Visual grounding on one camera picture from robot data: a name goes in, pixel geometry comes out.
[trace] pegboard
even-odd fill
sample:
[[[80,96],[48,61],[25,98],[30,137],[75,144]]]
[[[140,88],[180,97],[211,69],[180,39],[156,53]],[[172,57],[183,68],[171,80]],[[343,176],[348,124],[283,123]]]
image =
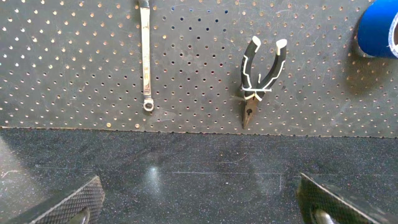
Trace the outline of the pegboard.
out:
[[[371,4],[347,1],[151,0],[155,110],[142,109],[138,3],[1,0],[0,125],[189,133],[395,137],[398,62],[365,57],[355,30]],[[242,129],[240,65],[262,40],[285,68]]]

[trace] pliers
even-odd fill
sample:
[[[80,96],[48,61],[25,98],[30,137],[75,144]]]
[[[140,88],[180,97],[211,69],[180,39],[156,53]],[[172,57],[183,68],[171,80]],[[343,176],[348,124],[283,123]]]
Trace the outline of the pliers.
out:
[[[257,111],[257,104],[259,101],[262,100],[262,97],[267,91],[272,91],[271,86],[279,78],[286,60],[286,45],[286,39],[281,39],[276,42],[277,50],[271,70],[262,80],[261,74],[259,74],[257,83],[253,83],[251,81],[251,64],[261,46],[261,41],[256,36],[253,36],[250,41],[243,55],[241,66],[242,90],[244,90],[244,99],[246,100],[243,114],[243,129],[246,129],[246,126],[256,114],[255,112]]]

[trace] blue cylinder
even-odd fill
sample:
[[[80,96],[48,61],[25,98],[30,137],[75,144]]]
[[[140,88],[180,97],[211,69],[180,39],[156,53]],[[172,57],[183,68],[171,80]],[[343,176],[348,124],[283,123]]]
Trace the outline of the blue cylinder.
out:
[[[376,0],[363,14],[358,44],[368,55],[398,58],[398,0]]]

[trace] wrench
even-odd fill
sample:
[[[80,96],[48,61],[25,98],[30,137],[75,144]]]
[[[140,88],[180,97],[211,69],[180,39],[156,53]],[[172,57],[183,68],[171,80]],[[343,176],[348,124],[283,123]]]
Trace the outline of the wrench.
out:
[[[144,77],[144,109],[152,111],[154,100],[150,93],[150,53],[149,53],[149,0],[139,1],[141,12],[141,34],[142,34],[142,72]]]

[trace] black speckled countertop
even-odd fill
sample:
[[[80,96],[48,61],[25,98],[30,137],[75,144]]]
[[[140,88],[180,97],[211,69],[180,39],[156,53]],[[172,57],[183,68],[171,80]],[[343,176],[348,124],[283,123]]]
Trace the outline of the black speckled countertop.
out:
[[[100,176],[100,223],[302,223],[299,172],[398,215],[397,139],[0,130],[0,222]]]

